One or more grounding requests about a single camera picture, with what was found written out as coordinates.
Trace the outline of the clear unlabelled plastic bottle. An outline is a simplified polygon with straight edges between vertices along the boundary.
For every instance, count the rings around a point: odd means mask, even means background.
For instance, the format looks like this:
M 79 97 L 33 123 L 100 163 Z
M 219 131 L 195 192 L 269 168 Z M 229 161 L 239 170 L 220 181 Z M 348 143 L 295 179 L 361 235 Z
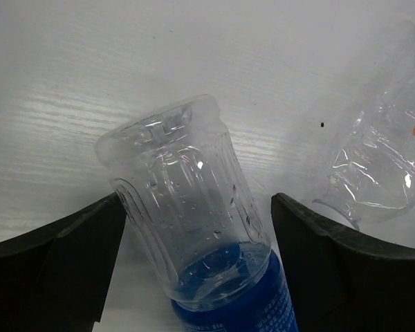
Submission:
M 391 25 L 376 45 L 376 72 L 335 139 L 313 201 L 354 229 L 415 206 L 415 24 Z

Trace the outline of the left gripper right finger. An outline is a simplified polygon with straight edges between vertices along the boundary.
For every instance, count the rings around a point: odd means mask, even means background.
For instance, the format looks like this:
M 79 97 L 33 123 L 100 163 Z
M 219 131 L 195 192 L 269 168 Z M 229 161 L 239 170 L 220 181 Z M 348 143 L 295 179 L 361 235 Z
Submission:
M 415 331 L 415 249 L 278 193 L 271 217 L 300 331 Z

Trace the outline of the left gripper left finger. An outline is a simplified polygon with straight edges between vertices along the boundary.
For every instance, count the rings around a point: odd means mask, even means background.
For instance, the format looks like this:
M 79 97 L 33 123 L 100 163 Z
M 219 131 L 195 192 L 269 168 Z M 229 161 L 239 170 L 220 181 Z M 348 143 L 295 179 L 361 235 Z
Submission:
M 116 194 L 0 242 L 0 331 L 92 331 L 125 228 Z

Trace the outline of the clear bottle blue label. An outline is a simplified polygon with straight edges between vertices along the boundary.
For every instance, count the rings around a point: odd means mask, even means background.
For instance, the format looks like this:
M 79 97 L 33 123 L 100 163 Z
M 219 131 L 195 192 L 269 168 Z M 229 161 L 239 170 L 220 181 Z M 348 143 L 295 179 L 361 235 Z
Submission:
M 282 263 L 213 97 L 128 122 L 95 153 L 186 331 L 297 330 Z

